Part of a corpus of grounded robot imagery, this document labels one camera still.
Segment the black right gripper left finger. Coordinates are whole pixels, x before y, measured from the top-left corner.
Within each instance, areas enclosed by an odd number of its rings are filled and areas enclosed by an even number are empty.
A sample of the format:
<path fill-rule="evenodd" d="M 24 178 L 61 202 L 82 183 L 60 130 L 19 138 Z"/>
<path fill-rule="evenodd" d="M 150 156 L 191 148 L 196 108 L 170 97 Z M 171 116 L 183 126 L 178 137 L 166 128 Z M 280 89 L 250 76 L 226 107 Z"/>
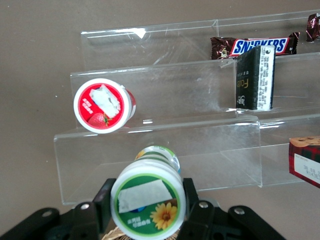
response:
<path fill-rule="evenodd" d="M 39 209 L 0 236 L 2 240 L 99 240 L 112 218 L 108 178 L 92 201 L 81 202 L 61 214 L 56 208 Z"/>

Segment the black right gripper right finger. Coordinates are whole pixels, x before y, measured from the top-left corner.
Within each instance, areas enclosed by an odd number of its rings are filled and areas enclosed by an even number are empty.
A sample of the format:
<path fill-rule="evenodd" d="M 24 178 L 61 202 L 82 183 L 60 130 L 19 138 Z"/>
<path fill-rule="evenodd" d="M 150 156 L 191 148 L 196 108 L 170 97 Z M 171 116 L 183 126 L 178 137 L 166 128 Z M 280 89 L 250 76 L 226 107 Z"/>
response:
<path fill-rule="evenodd" d="M 283 240 L 284 237 L 244 205 L 223 211 L 217 203 L 199 199 L 192 178 L 183 179 L 186 220 L 177 240 Z"/>

